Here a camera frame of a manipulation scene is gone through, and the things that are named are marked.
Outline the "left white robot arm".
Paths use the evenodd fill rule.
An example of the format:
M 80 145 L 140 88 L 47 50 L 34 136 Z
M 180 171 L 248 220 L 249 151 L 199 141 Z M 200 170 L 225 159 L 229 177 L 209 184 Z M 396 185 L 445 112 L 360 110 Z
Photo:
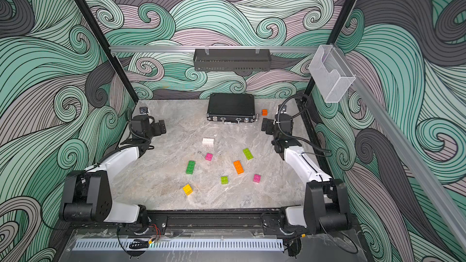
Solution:
M 121 223 L 149 226 L 147 210 L 142 205 L 116 201 L 110 185 L 127 166 L 153 149 L 152 139 L 164 135 L 164 120 L 155 120 L 147 114 L 129 121 L 130 136 L 122 146 L 102 160 L 65 177 L 59 207 L 59 219 L 69 223 Z

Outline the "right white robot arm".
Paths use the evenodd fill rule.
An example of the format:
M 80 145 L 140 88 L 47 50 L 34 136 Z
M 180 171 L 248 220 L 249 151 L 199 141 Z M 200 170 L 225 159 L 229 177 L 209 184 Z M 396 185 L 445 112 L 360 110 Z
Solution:
M 346 184 L 325 173 L 305 153 L 301 142 L 291 135 L 292 129 L 293 120 L 286 113 L 277 113 L 273 119 L 264 118 L 261 127 L 261 131 L 273 136 L 271 144 L 275 152 L 305 185 L 304 204 L 285 207 L 283 225 L 311 235 L 351 229 Z

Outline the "pink lego brick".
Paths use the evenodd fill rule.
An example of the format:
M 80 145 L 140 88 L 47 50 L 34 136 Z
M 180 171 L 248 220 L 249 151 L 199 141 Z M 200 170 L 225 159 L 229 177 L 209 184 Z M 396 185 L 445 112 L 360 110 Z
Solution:
M 261 176 L 259 174 L 255 174 L 253 177 L 253 182 L 260 183 L 260 181 L 261 181 Z
M 205 156 L 205 160 L 208 160 L 208 161 L 211 161 L 213 158 L 213 154 L 211 153 L 207 153 L 206 156 Z

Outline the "lime green long lego brick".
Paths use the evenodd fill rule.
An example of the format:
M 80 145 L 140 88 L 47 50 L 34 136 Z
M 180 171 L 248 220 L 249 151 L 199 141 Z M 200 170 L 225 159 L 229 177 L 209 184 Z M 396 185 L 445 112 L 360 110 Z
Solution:
M 247 160 L 252 160 L 254 158 L 253 154 L 248 148 L 243 149 L 243 153 Z

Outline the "white lego brick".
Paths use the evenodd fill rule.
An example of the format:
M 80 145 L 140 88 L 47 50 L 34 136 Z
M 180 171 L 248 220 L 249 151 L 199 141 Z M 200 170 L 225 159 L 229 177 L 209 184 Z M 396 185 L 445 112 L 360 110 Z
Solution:
M 214 138 L 203 138 L 202 139 L 202 145 L 204 145 L 204 146 L 213 146 L 214 143 L 215 143 Z

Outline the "orange long lego brick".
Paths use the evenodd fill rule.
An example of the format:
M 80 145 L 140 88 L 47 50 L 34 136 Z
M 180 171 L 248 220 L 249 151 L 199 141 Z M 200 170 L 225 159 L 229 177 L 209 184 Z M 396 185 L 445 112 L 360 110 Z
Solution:
M 237 172 L 238 175 L 244 173 L 244 168 L 243 168 L 240 160 L 234 161 L 233 165 L 234 165 L 235 171 Z

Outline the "yellow lego brick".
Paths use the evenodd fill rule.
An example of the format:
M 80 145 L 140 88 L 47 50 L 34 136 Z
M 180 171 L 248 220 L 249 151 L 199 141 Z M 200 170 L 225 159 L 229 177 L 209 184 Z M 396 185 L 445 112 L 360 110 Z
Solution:
M 193 193 L 193 188 L 190 186 L 190 184 L 183 186 L 182 189 L 186 196 L 189 196 L 190 194 Z

